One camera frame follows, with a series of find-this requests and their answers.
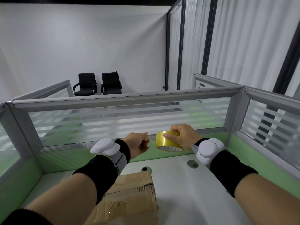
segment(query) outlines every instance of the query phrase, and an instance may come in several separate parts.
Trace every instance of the chair backrest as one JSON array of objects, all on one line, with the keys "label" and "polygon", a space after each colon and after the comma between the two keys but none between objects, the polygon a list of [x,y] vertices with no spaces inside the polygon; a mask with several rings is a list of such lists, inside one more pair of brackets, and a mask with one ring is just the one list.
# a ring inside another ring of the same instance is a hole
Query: chair backrest
[{"label": "chair backrest", "polygon": [[103,72],[102,81],[104,86],[120,86],[120,79],[118,72]]},{"label": "chair backrest", "polygon": [[96,82],[95,74],[93,72],[78,74],[80,88],[90,88]]}]

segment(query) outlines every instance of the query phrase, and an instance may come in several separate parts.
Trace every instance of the person's left hand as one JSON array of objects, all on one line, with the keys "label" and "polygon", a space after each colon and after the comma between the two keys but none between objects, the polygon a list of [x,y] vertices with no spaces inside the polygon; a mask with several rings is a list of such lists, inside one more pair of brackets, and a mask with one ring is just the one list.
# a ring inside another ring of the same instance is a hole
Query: person's left hand
[{"label": "person's left hand", "polygon": [[136,133],[131,132],[128,134],[123,141],[128,145],[130,150],[130,159],[134,159],[138,155],[148,151],[150,147],[148,147],[148,143],[150,139],[148,137],[148,133]]}]

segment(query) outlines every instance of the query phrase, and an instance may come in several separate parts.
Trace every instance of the cardboard box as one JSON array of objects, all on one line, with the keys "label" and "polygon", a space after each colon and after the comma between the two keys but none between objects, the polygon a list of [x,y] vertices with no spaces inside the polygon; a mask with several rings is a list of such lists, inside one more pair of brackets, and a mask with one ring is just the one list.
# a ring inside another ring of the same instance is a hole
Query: cardboard box
[{"label": "cardboard box", "polygon": [[158,205],[149,172],[121,175],[84,225],[158,225]]}]

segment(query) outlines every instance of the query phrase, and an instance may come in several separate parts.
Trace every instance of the chair seat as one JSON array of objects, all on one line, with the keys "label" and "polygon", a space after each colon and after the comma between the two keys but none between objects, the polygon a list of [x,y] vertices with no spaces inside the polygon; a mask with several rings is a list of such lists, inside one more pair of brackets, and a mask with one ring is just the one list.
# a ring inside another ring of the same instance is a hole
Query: chair seat
[{"label": "chair seat", "polygon": [[79,91],[74,93],[75,96],[86,96],[86,95],[94,95],[93,90],[91,88],[81,88]]},{"label": "chair seat", "polygon": [[121,89],[116,87],[105,87],[103,95],[122,94]]}]

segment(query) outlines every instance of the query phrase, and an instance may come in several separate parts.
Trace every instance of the black chair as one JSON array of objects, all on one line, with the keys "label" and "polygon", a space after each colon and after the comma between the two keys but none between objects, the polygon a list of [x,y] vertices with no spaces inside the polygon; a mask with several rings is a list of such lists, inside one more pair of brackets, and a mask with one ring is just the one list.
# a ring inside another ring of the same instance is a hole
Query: black chair
[{"label": "black chair", "polygon": [[[97,92],[97,83],[93,72],[78,74],[79,84],[73,86],[75,96],[94,95]],[[80,90],[75,92],[75,88],[80,86]]]},{"label": "black chair", "polygon": [[102,81],[101,92],[103,95],[122,94],[122,84],[118,72],[103,72]]}]

